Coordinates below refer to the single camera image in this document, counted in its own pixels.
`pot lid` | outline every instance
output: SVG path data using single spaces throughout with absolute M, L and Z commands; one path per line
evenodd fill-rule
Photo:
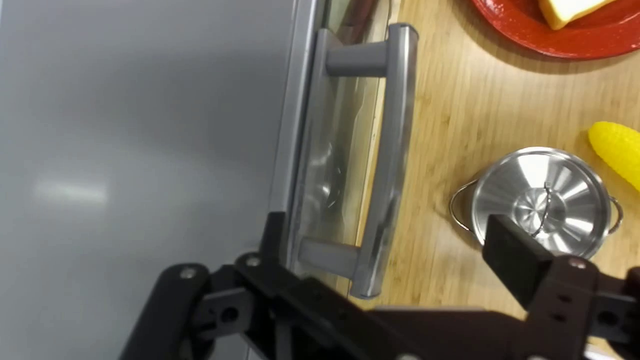
M 510 217 L 553 255 L 590 256 L 608 234 L 609 196 L 580 158 L 553 148 L 522 148 L 475 185 L 471 230 L 484 245 L 490 215 Z

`silver handle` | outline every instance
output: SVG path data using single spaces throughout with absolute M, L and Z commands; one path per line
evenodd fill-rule
M 613 222 L 605 232 L 608 232 L 608 234 L 613 234 L 613 232 L 620 228 L 622 220 L 623 220 L 623 209 L 622 209 L 622 204 L 620 204 L 615 199 L 609 199 L 609 202 L 612 202 L 613 209 L 615 209 L 615 222 Z
M 352 281 L 358 299 L 379 295 L 383 269 L 397 218 L 416 89 L 418 32 L 389 25 L 387 38 L 373 45 L 340 46 L 329 31 L 319 31 L 315 59 L 328 76 L 385 79 L 377 165 L 361 247 L 306 241 L 299 260 Z
M 478 178 L 471 178 L 469 182 L 466 182 L 463 186 L 459 186 L 453 195 L 451 195 L 451 199 L 447 201 L 447 211 L 450 211 L 450 217 L 451 217 L 451 222 L 455 225 L 455 227 L 459 227 L 463 232 L 471 232 L 466 225 L 463 225 L 463 215 L 459 215 L 461 212 L 461 201 L 459 201 L 459 196 L 463 196 L 466 195 L 466 191 L 467 188 L 471 188 L 471 186 L 475 186 L 478 185 Z

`gray refrigerator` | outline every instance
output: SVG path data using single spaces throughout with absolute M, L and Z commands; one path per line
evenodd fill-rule
M 416 35 L 341 45 L 348 8 L 0 0 L 0 359 L 117 359 L 164 269 L 233 262 L 270 212 L 287 215 L 292 272 L 375 296 Z M 356 76 L 385 79 L 361 241 L 340 228 Z M 213 355 L 244 357 L 240 339 Z

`screw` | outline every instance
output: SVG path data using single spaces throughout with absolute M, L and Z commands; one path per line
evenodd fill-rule
M 568 264 L 574 267 L 574 269 L 580 269 L 580 270 L 585 269 L 585 264 L 580 258 L 569 258 Z
M 396 360 L 420 360 L 420 359 L 414 355 L 399 355 Z
M 260 267 L 260 258 L 258 256 L 246 258 L 246 267 L 252 267 L 252 269 Z
M 182 269 L 179 278 L 191 281 L 195 276 L 195 269 Z

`food on plate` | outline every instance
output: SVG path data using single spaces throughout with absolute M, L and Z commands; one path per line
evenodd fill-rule
M 537 0 L 537 6 L 547 27 L 559 31 L 568 22 L 588 17 L 609 3 L 613 0 Z
M 640 192 L 640 133 L 615 123 L 595 123 L 588 141 L 595 154 Z

